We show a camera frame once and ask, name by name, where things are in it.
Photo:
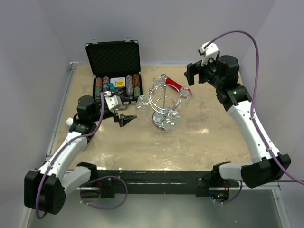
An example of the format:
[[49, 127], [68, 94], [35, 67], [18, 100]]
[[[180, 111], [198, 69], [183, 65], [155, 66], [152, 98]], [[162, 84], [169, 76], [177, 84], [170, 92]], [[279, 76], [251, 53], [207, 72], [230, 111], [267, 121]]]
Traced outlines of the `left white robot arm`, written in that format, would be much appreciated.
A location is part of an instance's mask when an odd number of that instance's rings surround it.
[[68, 134], [59, 149], [40, 168], [28, 171], [24, 178], [24, 205], [35, 210], [37, 219], [47, 214], [56, 215], [66, 197], [82, 185], [101, 186], [96, 165], [81, 162], [71, 172], [67, 169], [76, 156], [84, 151], [104, 119], [113, 118], [120, 127], [136, 118], [135, 115], [118, 114], [117, 109], [130, 98], [114, 92], [101, 92], [98, 104], [90, 95], [77, 102], [77, 113], [67, 120]]

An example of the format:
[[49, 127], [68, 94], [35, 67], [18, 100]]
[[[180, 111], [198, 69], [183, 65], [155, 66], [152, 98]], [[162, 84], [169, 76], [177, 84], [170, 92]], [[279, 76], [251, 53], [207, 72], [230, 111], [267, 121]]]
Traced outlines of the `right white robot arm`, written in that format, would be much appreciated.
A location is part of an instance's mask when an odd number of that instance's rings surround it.
[[218, 101], [239, 127], [249, 149], [251, 164], [224, 162], [215, 165], [213, 184], [221, 187], [232, 179], [255, 188], [281, 179], [282, 169], [289, 167], [291, 158], [271, 142], [255, 112], [250, 110], [252, 98], [246, 87], [238, 83], [238, 72], [238, 59], [224, 55], [208, 60], [205, 65], [202, 61], [190, 63], [184, 75], [190, 86], [198, 75], [200, 84], [209, 83], [216, 89]]

